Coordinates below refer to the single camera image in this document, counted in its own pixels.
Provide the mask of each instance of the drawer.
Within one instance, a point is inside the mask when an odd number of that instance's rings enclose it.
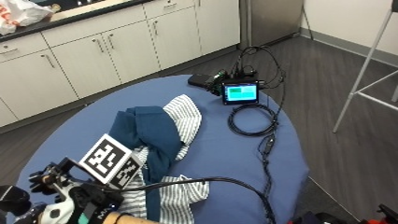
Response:
[[[51,30],[45,30],[43,31],[43,36],[49,46],[55,47],[144,20],[145,14],[143,5],[137,5],[87,20],[59,26]]]
[[[193,0],[154,0],[144,4],[147,18],[158,17],[193,5]]]
[[[48,49],[40,33],[25,35],[0,44],[0,62],[21,57],[43,49]]]

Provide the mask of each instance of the screen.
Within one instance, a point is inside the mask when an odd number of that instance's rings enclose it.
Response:
[[[225,86],[226,101],[254,101],[257,99],[257,84],[238,84]]]

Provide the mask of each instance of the fabric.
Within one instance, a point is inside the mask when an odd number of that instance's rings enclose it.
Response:
[[[161,182],[176,182],[188,180],[186,176],[165,176]],[[194,217],[189,204],[205,200],[209,195],[209,183],[189,183],[170,185],[161,188],[161,223],[164,224],[193,224]]]
[[[136,106],[120,111],[109,135],[127,147],[148,146],[145,185],[160,183],[181,148],[180,134],[169,115],[160,106]],[[157,189],[145,194],[147,218],[160,221],[161,196]]]
[[[196,104],[185,94],[176,97],[162,109],[176,123],[180,140],[184,143],[176,158],[180,161],[186,155],[189,145],[196,138],[200,129],[201,114]]]
[[[180,140],[184,143],[176,160],[181,160],[186,155],[190,143],[194,140],[200,129],[201,114],[186,95],[176,97],[170,103],[162,108],[173,119],[180,133]],[[145,163],[147,149],[135,149],[136,156]],[[161,182],[174,182],[188,179],[185,176],[162,178]],[[135,176],[128,188],[140,187],[144,184],[139,176]],[[209,193],[209,184],[201,183],[189,185],[174,185],[161,188],[161,223],[194,223],[189,203],[204,200]],[[150,205],[145,206],[144,194],[136,192],[124,193],[124,203],[120,212],[131,213],[135,217],[147,218],[144,208],[152,209]]]

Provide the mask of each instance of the white wall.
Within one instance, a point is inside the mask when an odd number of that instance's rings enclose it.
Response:
[[[391,0],[305,0],[312,30],[371,47]],[[398,55],[398,13],[393,13],[378,49]]]

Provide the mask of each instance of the striped cloth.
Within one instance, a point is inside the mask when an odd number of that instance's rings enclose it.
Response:
[[[201,114],[196,104],[185,94],[176,97],[162,109],[176,123],[180,139],[184,143],[176,158],[180,161],[186,155],[189,145],[196,138],[200,129]]]
[[[186,153],[190,143],[194,140],[200,129],[201,114],[196,104],[186,95],[176,97],[170,103],[162,108],[176,123],[180,133],[180,140],[184,143],[176,160],[180,161]],[[147,162],[148,147],[136,148],[133,150],[141,162]],[[161,182],[173,182],[189,179],[185,176],[165,176]],[[139,171],[132,181],[127,185],[128,189],[141,187],[144,185],[143,172]],[[193,215],[189,209],[189,203],[206,199],[209,194],[209,183],[192,183],[184,185],[172,185],[161,188],[161,223],[178,224],[194,223]],[[147,218],[145,208],[145,192],[129,191],[123,193],[124,203],[120,212],[127,212],[135,217]]]
[[[186,176],[165,176],[161,182],[188,180]],[[194,217],[189,209],[189,203],[205,200],[209,195],[209,183],[189,183],[170,185],[161,188],[161,223],[193,224]]]

